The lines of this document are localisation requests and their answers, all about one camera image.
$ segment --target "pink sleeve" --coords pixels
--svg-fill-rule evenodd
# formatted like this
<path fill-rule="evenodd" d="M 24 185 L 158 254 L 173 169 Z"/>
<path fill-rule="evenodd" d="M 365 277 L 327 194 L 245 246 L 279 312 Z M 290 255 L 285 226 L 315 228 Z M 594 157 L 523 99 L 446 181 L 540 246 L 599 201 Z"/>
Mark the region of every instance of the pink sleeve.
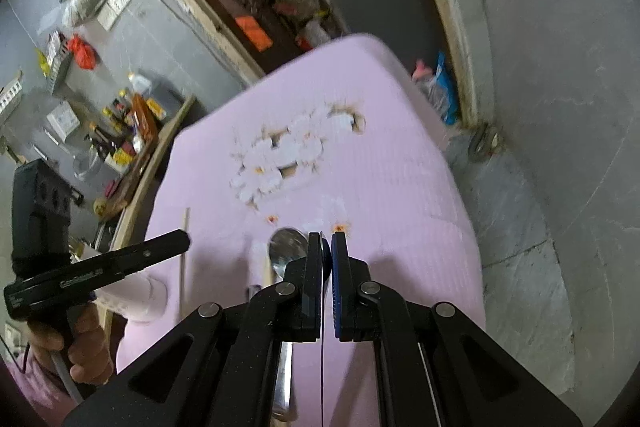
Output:
<path fill-rule="evenodd" d="M 22 363 L 22 357 L 18 359 L 18 363 Z M 24 375 L 18 371 L 15 364 L 7 363 L 6 366 L 38 415 L 49 427 L 60 427 L 62 420 L 75 407 L 68 394 L 56 387 L 32 354 L 29 354 Z"/>

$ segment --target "black handle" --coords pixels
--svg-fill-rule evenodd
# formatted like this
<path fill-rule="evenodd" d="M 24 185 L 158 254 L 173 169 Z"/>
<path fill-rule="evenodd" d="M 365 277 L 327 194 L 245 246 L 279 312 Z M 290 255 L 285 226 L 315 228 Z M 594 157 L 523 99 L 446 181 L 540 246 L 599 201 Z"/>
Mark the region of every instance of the black handle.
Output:
<path fill-rule="evenodd" d="M 71 369 L 71 367 L 73 366 L 73 364 L 69 360 L 69 355 L 68 355 L 68 349 L 71 346 L 71 344 L 74 343 L 74 332 L 72 330 L 71 325 L 75 325 L 76 320 L 78 320 L 78 317 L 82 312 L 82 309 L 84 309 L 84 305 L 74 306 L 72 308 L 69 308 L 68 310 L 65 310 L 65 309 L 52 310 L 50 312 L 47 312 L 47 316 L 41 318 L 40 320 L 44 324 L 54 328 L 58 333 L 62 335 L 62 338 L 65 341 L 65 347 L 63 348 L 60 354 L 62 355 L 62 359 L 65 361 L 67 370 Z M 76 383 L 76 382 L 75 384 L 82 398 L 85 398 L 85 399 L 89 398 L 93 393 L 95 393 L 94 385 L 90 385 L 88 383 Z"/>

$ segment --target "human hand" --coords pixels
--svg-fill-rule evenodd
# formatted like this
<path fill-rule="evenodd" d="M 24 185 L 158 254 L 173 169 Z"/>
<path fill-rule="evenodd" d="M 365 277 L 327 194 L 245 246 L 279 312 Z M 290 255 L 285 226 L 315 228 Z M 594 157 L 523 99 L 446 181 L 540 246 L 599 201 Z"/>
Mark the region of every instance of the human hand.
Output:
<path fill-rule="evenodd" d="M 51 326 L 38 322 L 30 321 L 28 327 L 28 339 L 36 360 L 42 367 L 56 373 L 49 351 L 62 351 L 62 335 Z M 71 378 L 78 383 L 106 383 L 113 373 L 113 363 L 94 304 L 84 307 L 74 330 L 77 336 L 68 349 L 69 360 L 73 363 L 69 371 Z"/>

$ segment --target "red plastic bag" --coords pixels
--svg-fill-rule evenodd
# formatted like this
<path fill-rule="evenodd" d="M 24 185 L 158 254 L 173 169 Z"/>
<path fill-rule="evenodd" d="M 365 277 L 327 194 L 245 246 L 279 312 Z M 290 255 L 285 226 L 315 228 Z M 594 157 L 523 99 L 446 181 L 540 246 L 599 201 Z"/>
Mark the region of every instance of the red plastic bag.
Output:
<path fill-rule="evenodd" d="M 95 68 L 94 49 L 84 42 L 77 33 L 74 33 L 74 38 L 66 44 L 66 47 L 76 56 L 76 64 L 83 70 L 93 70 Z"/>

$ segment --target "pink tablecloth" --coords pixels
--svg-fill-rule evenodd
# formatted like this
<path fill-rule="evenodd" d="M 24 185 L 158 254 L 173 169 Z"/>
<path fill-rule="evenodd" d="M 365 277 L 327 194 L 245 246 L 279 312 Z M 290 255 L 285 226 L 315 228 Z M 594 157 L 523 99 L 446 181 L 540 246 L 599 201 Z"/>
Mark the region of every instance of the pink tablecloth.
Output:
<path fill-rule="evenodd" d="M 328 127 L 314 119 L 327 114 L 340 118 Z M 345 130 L 349 114 L 355 118 Z M 309 132 L 300 131 L 301 121 Z M 305 160 L 281 180 L 273 171 L 276 160 L 266 158 L 261 146 L 270 136 L 284 144 L 288 128 L 291 136 L 308 140 L 286 152 Z M 320 149 L 315 135 L 322 138 Z M 181 228 L 185 208 L 191 209 L 186 312 L 206 301 L 224 307 L 243 302 L 246 286 L 256 282 L 255 258 L 266 255 L 275 229 L 328 237 L 344 229 L 350 254 L 369 263 L 373 279 L 417 303 L 454 302 L 484 327 L 478 246 L 436 145 L 444 144 L 443 136 L 434 112 L 384 44 L 369 36 L 332 42 L 180 133 L 147 237 Z M 256 181 L 253 171 L 242 172 L 243 163 L 270 173 L 260 180 L 270 179 Z M 154 323 L 127 325 L 119 369 L 178 321 L 178 259 L 149 272 L 167 286 L 167 309 Z M 327 304 L 324 382 L 319 342 L 294 346 L 296 423 L 319 426 L 324 414 L 325 425 L 377 425 L 372 349 L 337 342 Z"/>

